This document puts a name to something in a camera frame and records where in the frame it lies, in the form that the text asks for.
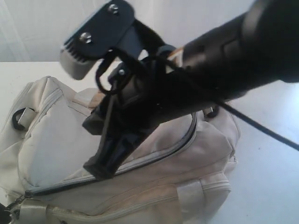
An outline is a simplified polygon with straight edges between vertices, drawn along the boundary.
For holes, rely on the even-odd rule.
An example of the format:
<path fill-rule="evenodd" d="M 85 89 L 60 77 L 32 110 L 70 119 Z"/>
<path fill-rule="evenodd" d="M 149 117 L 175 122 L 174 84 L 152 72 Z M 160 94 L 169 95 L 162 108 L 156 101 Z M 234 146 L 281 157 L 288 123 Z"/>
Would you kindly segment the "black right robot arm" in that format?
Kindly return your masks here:
<path fill-rule="evenodd" d="M 278 80 L 298 82 L 299 3 L 258 0 L 181 49 L 154 43 L 142 60 L 113 48 L 98 67 L 97 79 L 116 57 L 124 75 L 113 73 L 111 90 L 83 123 L 101 136 L 98 151 L 84 164 L 96 179 L 112 178 L 161 123 L 211 106 L 272 135 L 227 102 Z"/>

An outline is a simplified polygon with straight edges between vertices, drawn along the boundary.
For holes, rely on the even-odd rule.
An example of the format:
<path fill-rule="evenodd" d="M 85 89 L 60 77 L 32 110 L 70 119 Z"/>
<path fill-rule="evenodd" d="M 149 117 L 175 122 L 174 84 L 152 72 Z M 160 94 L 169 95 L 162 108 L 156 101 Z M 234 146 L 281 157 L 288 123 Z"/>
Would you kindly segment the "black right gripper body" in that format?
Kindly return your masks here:
<path fill-rule="evenodd" d="M 100 77 L 112 64 L 107 56 L 98 66 L 95 81 L 110 98 L 102 137 L 144 133 L 147 138 L 161 123 L 214 106 L 208 96 L 213 76 L 224 67 L 219 57 L 188 57 L 178 66 L 168 58 L 126 58 L 109 77 L 106 90 Z"/>

